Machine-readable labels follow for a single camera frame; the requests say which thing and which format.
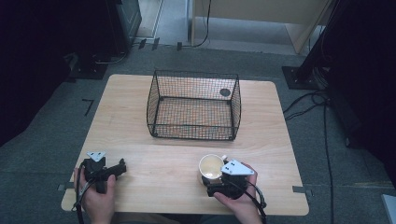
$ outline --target person's right hand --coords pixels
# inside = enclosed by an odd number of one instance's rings
[[[74,185],[77,187],[78,168],[74,171]],[[84,175],[84,169],[81,170],[79,177],[79,189],[80,191],[85,183],[87,183]],[[116,186],[116,177],[111,175],[107,180],[107,191],[106,194],[100,194],[96,192],[95,188],[88,188],[85,192],[84,198],[82,199],[82,207],[90,217],[91,224],[109,224],[111,218],[114,215],[114,189]]]
[[[247,181],[253,185],[256,185],[257,175],[258,175],[257,172],[250,165],[247,165],[245,163],[243,164],[254,171],[254,175],[249,175],[247,177]],[[251,196],[256,198],[256,190],[254,189],[253,186],[248,185],[247,193],[249,193]],[[241,223],[262,224],[262,219],[261,216],[259,215],[259,211],[256,205],[254,204],[253,201],[251,201],[251,199],[246,194],[243,194],[241,197],[239,197],[236,200],[228,198],[227,196],[219,192],[216,192],[213,196],[219,202],[230,208],[235,214],[236,218],[238,218],[238,220]]]

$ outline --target white cup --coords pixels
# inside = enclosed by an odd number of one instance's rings
[[[216,182],[222,175],[221,167],[224,165],[224,160],[217,155],[208,154],[199,161],[199,180],[203,184],[202,176],[208,179],[211,183]]]

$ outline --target gray carpet floor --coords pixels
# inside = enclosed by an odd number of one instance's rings
[[[151,76],[155,69],[237,73],[241,79],[272,81],[283,109],[310,91],[289,90],[281,66],[299,66],[303,56],[217,49],[134,47],[111,64],[103,80],[64,82],[27,130],[0,148],[0,223],[78,223],[64,211],[58,185],[67,182],[112,74]],[[82,99],[94,100],[90,105]],[[302,100],[290,113],[313,103]],[[334,223],[389,223],[381,195],[396,196],[383,165],[370,152],[345,147],[337,116],[327,107],[327,133],[333,181]],[[323,107],[287,121],[307,194],[304,217],[269,216],[268,223],[331,223],[331,182],[327,165]]]

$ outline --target wooden table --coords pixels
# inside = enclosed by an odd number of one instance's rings
[[[291,43],[296,53],[300,53],[325,16],[331,2],[332,0],[216,0],[211,2],[210,18],[286,23]],[[208,6],[209,0],[192,0],[192,45],[195,38],[195,18],[206,18]]]
[[[250,164],[268,215],[304,216],[304,193],[293,192],[302,181],[294,158],[276,86],[266,81],[240,81],[242,118],[236,139],[229,141],[154,138],[146,122],[151,76],[113,75],[96,111],[76,166],[87,151],[106,151],[106,166],[125,159],[127,173],[117,181],[116,211],[177,214],[230,214],[207,197],[197,179],[206,154],[228,155]],[[68,189],[62,208],[70,211],[75,192]]]

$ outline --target wire basket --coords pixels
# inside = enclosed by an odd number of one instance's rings
[[[152,136],[234,140],[240,119],[238,75],[155,71],[147,107]]]

